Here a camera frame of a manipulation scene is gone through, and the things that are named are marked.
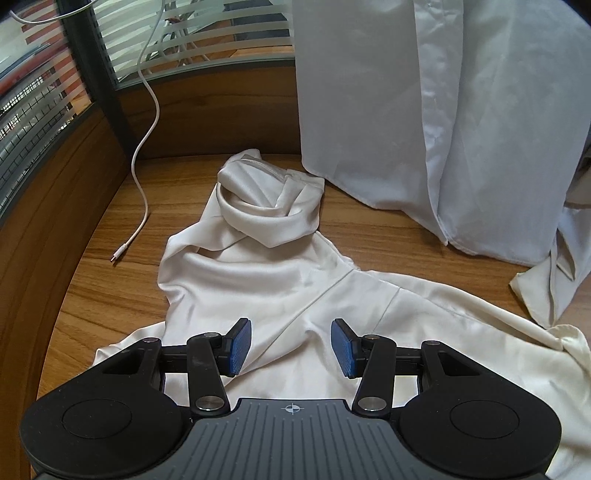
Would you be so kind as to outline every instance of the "metal window frame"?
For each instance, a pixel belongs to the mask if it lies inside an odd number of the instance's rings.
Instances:
[[[56,0],[58,12],[65,14],[83,7],[87,0]],[[93,9],[61,20],[70,51],[86,85],[90,99],[97,103],[119,144],[131,158],[137,139],[117,95],[117,79],[106,52]]]

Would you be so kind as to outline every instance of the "blue gripper pad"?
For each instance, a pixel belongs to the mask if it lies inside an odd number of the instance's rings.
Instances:
[[[252,323],[248,320],[232,341],[230,352],[230,373],[238,375],[251,348]]]
[[[355,359],[353,358],[351,341],[334,320],[330,326],[330,344],[332,345],[336,359],[339,361],[343,375],[353,377],[355,374]]]

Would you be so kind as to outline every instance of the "blind slat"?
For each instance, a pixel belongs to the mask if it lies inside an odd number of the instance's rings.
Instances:
[[[176,24],[168,25],[166,27],[163,27],[162,29],[158,29],[157,34],[170,34],[172,32],[182,30],[183,28],[211,25],[215,22],[223,20],[234,20],[235,18],[253,17],[254,15],[282,14],[287,13],[288,10],[288,5],[270,5],[267,7],[250,7],[240,10],[230,10],[228,12],[215,12],[212,14],[207,14],[199,16],[197,18],[185,20],[183,22],[179,22]],[[119,21],[121,22],[122,28],[108,34],[104,34],[103,41],[105,42],[107,48],[112,47],[111,42],[115,41],[119,37],[122,37],[123,35],[128,35],[130,32],[137,31],[139,28],[145,28],[146,30],[148,30],[148,28],[152,28],[154,26],[154,18],[154,14],[144,15],[139,20],[134,21],[131,24],[125,24],[124,20],[120,18]]]
[[[149,54],[157,52],[157,51],[166,50],[167,48],[178,47],[180,45],[186,45],[191,42],[207,40],[210,38],[226,37],[229,35],[234,35],[234,34],[239,34],[239,33],[264,32],[264,31],[288,30],[288,29],[289,29],[289,23],[287,21],[264,22],[264,23],[256,23],[256,24],[237,25],[235,27],[216,28],[216,29],[212,29],[212,30],[206,30],[203,32],[197,32],[197,33],[190,34],[190,35],[184,35],[182,37],[177,37],[172,40],[166,40],[162,43],[152,44],[146,49],[145,54],[149,55]],[[122,46],[120,48],[120,50],[123,50],[123,48],[129,47],[131,45],[132,44],[126,44],[125,46]],[[123,55],[120,55],[119,57],[114,58],[113,59],[113,66],[119,65],[125,61],[131,61],[131,60],[137,61],[138,53],[141,49],[141,46],[142,45],[139,45],[134,50],[132,50],[128,53],[125,53]],[[115,54],[120,50],[112,50],[112,51],[108,50],[108,52],[109,52],[109,54]]]
[[[280,38],[257,38],[256,40],[242,40],[242,41],[235,41],[235,42],[228,42],[222,44],[211,45],[208,47],[202,48],[193,48],[191,50],[185,50],[179,53],[174,53],[172,55],[167,56],[166,58],[158,58],[150,61],[142,62],[142,69],[150,69],[152,67],[157,67],[158,65],[162,65],[164,63],[168,63],[169,61],[175,60],[183,60],[189,57],[198,57],[201,55],[207,55],[209,53],[217,53],[220,51],[228,51],[228,50],[240,50],[242,48],[258,48],[258,47],[281,47],[281,46],[290,46],[293,44],[293,39],[291,37],[280,37]],[[136,67],[128,67],[126,69],[121,70],[119,72],[120,75],[125,76],[129,75],[136,71]]]
[[[172,33],[183,28],[190,28],[198,26],[201,22],[215,23],[222,20],[233,20],[235,18],[242,17],[253,17],[255,15],[271,15],[271,14],[283,14],[290,10],[289,5],[269,5],[268,7],[249,7],[242,8],[239,10],[230,10],[228,12],[221,12],[218,14],[204,15],[202,17],[190,18],[183,22],[167,25],[163,28],[163,34]]]

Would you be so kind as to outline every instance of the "wooden wall panel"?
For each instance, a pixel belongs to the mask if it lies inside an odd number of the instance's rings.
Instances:
[[[145,143],[144,158],[263,153],[300,153],[295,67],[256,67],[165,77],[152,85],[161,115]],[[138,138],[154,120],[143,85],[119,95]]]
[[[47,345],[88,240],[128,172],[96,108],[31,180],[0,226],[0,478],[29,478],[18,438]]]

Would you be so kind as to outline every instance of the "white fabric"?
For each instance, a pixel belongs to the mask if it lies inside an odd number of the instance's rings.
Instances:
[[[359,270],[316,232],[323,180],[260,160],[232,157],[196,224],[166,246],[158,284],[170,302],[166,321],[99,349],[95,363],[144,336],[184,344],[205,331],[252,321],[243,373],[226,379],[239,397],[345,398],[346,379],[330,347],[330,324],[419,347],[438,339],[539,396],[558,414],[563,437],[548,474],[588,480],[591,472],[591,353],[583,335],[548,331],[453,287],[406,275]],[[186,375],[167,376],[165,392],[188,402]],[[396,380],[394,404],[416,394]]]
[[[306,170],[468,254],[540,264],[512,286],[555,324],[591,268],[591,248],[569,281],[546,265],[591,236],[563,209],[591,119],[591,28],[562,0],[300,0],[293,12]],[[582,243],[561,243],[559,223]]]
[[[446,242],[439,181],[462,66],[462,0],[293,2],[302,163]]]

